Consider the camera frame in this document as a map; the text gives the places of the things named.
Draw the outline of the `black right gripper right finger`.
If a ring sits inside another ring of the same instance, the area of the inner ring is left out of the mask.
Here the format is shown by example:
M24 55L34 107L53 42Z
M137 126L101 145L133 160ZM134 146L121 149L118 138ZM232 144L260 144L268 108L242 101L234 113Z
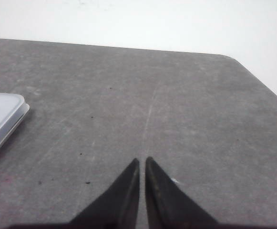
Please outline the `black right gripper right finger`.
M151 229L218 225L218 221L190 199L152 157L145 162L145 199Z

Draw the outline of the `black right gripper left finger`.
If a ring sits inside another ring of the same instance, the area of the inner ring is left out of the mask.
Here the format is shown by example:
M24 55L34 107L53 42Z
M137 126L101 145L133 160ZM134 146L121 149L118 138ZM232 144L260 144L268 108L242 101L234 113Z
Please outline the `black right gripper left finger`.
M81 229L134 229L140 196L140 168L134 159L93 203L70 221Z

